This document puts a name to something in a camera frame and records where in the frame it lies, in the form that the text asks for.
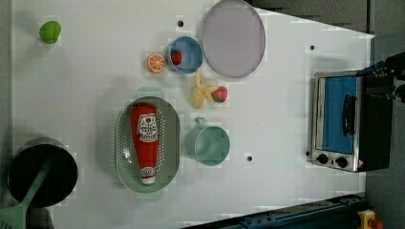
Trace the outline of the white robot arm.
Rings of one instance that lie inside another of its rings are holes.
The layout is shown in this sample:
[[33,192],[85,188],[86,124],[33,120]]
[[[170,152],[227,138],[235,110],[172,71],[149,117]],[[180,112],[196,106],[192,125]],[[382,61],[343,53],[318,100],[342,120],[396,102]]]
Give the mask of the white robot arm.
[[[385,61],[379,61],[365,69],[366,76],[389,79],[404,80],[404,53],[399,53],[387,57]],[[404,85],[396,86],[389,84],[388,86],[373,86],[367,87],[366,94],[382,97],[390,100],[399,99],[401,102],[404,98]]]

